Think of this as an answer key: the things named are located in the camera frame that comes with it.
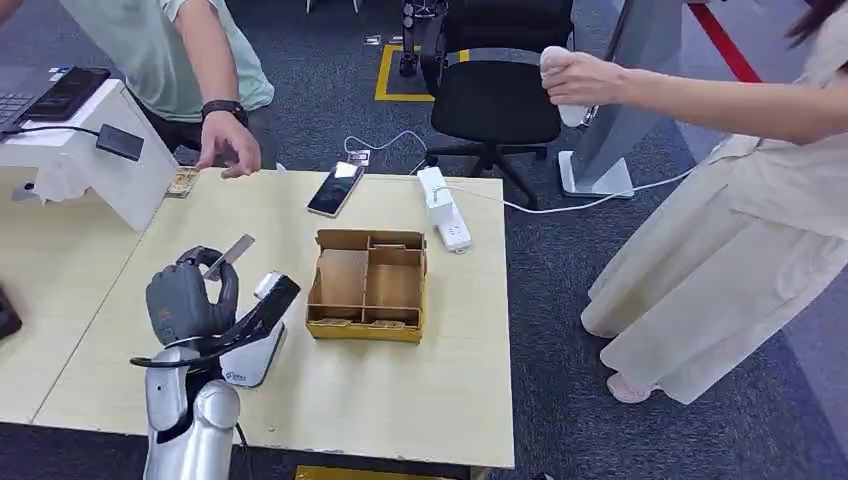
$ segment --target light wooden tabletop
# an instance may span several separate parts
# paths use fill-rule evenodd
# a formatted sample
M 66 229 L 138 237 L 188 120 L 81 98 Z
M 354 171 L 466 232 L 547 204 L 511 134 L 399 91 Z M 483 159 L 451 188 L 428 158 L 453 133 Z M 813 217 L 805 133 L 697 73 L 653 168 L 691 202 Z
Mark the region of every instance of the light wooden tabletop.
M 34 177 L 0 169 L 0 286 L 23 321 L 0 340 L 4 422 L 32 421 L 141 237 L 95 194 L 12 202 Z
M 339 218 L 306 211 L 326 174 L 201 175 L 186 200 L 168 199 L 36 416 L 39 425 L 146 434 L 144 370 L 131 356 L 161 346 L 144 292 L 151 276 L 199 244 L 256 244 L 235 264 L 240 309 L 270 270 L 304 290 L 265 383 L 240 390 L 252 445 L 425 462 L 513 467 L 512 394 L 503 207 L 456 193 L 475 241 L 448 253 L 429 227 L 415 177 L 366 176 Z M 501 198 L 499 180 L 449 183 Z M 425 232 L 427 325 L 420 345 L 314 340 L 304 327 L 321 228 Z

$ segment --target phone screen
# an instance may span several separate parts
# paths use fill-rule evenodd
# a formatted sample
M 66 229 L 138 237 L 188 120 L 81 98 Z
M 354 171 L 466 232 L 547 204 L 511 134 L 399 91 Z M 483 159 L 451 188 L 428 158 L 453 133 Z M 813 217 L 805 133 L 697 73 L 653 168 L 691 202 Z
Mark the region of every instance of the phone screen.
M 359 177 L 365 173 L 363 167 L 339 162 L 330 171 L 321 188 L 312 197 L 307 208 L 326 215 L 335 215 L 350 195 Z
M 109 78 L 109 70 L 74 67 L 27 110 L 35 120 L 68 120 Z

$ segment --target cardboard box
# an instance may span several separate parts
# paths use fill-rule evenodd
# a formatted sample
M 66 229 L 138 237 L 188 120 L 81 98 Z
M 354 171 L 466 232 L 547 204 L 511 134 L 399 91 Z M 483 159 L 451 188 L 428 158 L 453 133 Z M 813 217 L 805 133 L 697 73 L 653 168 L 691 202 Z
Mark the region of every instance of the cardboard box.
M 306 328 L 315 338 L 421 341 L 427 242 L 401 231 L 319 230 Z

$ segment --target yellow floor tape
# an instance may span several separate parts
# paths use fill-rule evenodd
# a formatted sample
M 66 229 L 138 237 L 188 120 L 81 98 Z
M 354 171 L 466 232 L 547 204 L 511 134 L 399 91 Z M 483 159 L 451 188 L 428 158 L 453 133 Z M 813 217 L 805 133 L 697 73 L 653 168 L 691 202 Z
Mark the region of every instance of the yellow floor tape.
M 385 45 L 383 47 L 383 58 L 380 60 L 380 71 L 377 73 L 377 90 L 374 92 L 374 100 L 378 102 L 432 102 L 434 99 L 427 93 L 388 93 L 389 73 L 392 71 L 392 55 L 403 50 L 402 45 Z M 459 61 L 467 62 L 471 59 L 468 50 L 459 52 Z
M 443 477 L 422 477 L 403 473 L 380 473 L 368 470 L 346 470 L 344 468 L 297 467 L 295 480 L 450 480 Z

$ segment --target chair base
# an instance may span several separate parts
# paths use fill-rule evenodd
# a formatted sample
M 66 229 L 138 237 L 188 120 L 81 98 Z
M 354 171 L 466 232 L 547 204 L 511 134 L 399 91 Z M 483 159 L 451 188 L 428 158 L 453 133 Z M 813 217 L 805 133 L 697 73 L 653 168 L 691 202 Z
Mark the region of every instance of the chair base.
M 492 170 L 497 166 L 503 172 L 506 180 L 513 183 L 525 196 L 527 196 L 527 207 L 531 210 L 539 208 L 539 199 L 530 189 L 524 179 L 504 158 L 506 155 L 518 155 L 522 153 L 533 153 L 536 160 L 544 160 L 548 156 L 548 148 L 543 146 L 512 146 L 494 145 L 484 143 L 469 143 L 451 147 L 430 148 L 427 150 L 427 165 L 435 167 L 438 165 L 438 156 L 478 157 L 479 160 L 471 169 L 470 177 L 479 177 L 483 170 Z

